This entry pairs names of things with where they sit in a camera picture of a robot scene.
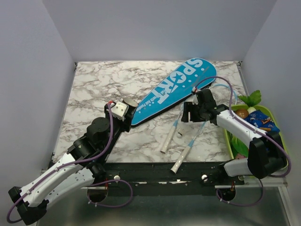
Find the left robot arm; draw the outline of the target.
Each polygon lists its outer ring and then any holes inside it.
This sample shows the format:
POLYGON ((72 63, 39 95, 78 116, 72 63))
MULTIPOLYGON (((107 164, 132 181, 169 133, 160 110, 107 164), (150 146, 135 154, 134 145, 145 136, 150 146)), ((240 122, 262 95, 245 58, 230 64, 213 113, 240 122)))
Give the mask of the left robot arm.
POLYGON ((48 170, 23 187, 8 194, 20 221, 27 226, 45 216, 47 209, 65 194, 84 186, 99 186, 105 179, 104 165, 123 132, 129 132, 138 104, 128 98, 108 102, 105 117, 98 117, 85 134, 48 170))

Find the black shuttlecock tube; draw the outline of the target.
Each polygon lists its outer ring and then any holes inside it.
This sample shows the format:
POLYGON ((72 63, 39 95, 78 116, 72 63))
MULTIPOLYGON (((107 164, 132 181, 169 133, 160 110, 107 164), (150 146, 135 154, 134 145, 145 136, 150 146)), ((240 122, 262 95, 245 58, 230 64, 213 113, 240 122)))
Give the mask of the black shuttlecock tube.
POLYGON ((138 103, 129 97, 123 98, 122 101, 124 104, 128 105, 128 112, 130 114, 134 114, 136 108, 138 107, 138 103))

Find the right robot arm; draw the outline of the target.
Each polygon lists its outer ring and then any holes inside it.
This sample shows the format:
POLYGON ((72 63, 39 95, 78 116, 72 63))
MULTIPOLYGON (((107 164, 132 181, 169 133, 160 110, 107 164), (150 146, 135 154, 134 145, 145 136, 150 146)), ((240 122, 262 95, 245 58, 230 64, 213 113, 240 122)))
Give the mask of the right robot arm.
POLYGON ((182 122, 209 121, 226 129, 248 146, 248 157, 222 164, 217 171, 217 181, 228 184, 235 176, 253 175, 258 179, 272 176, 287 165, 287 154, 276 131, 264 131, 246 122, 224 104, 217 105, 210 90, 195 93, 197 100, 185 102, 182 122))

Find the white feather shuttlecock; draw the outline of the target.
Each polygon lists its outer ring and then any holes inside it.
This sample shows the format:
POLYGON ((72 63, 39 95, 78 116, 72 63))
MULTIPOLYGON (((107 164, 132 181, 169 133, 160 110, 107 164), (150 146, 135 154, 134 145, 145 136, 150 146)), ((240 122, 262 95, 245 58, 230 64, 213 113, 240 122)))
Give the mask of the white feather shuttlecock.
POLYGON ((185 129, 178 129, 177 131, 177 137, 181 138, 185 134, 185 129))

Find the blue racket bag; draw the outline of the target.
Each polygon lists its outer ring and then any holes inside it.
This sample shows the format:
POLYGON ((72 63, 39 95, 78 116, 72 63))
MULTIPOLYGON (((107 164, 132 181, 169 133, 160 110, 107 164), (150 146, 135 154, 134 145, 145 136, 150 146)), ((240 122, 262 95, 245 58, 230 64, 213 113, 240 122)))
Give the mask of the blue racket bag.
POLYGON ((202 58, 191 58, 154 87, 138 104, 132 127, 137 127, 175 107, 192 95, 197 86, 202 89, 215 81, 217 70, 202 58))

